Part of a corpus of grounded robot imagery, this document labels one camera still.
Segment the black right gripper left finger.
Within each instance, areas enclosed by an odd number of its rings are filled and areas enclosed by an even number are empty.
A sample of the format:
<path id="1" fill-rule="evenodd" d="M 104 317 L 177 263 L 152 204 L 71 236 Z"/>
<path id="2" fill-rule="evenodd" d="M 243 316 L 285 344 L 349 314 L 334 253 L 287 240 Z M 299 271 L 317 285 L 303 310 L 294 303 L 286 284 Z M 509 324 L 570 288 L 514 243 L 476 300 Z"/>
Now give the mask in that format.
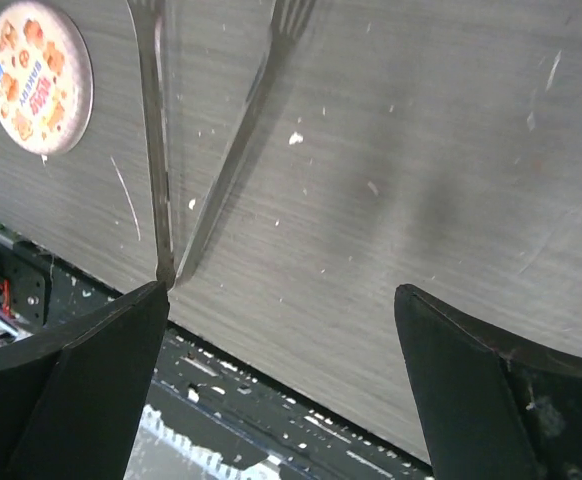
<path id="1" fill-rule="evenodd" d="M 0 348 L 0 479 L 123 478 L 169 313 L 150 282 Z"/>

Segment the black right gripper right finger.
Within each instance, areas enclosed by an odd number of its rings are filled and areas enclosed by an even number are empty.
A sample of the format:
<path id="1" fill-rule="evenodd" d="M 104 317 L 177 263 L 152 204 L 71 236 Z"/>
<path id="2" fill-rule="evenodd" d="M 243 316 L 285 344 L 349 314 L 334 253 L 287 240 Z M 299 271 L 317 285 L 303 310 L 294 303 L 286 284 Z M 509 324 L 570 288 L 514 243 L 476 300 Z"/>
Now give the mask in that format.
<path id="1" fill-rule="evenodd" d="M 582 357 L 395 292 L 401 350 L 437 479 L 582 479 Z"/>

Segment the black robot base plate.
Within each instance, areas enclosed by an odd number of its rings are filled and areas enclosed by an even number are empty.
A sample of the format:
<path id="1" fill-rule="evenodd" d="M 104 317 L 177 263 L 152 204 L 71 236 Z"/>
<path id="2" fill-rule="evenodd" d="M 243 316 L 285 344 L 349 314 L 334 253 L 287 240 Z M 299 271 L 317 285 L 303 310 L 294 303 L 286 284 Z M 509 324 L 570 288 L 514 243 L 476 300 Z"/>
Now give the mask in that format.
<path id="1" fill-rule="evenodd" d="M 0 224 L 0 342 L 56 326 L 117 292 Z M 428 479 L 430 467 L 186 329 L 169 324 L 129 479 Z"/>

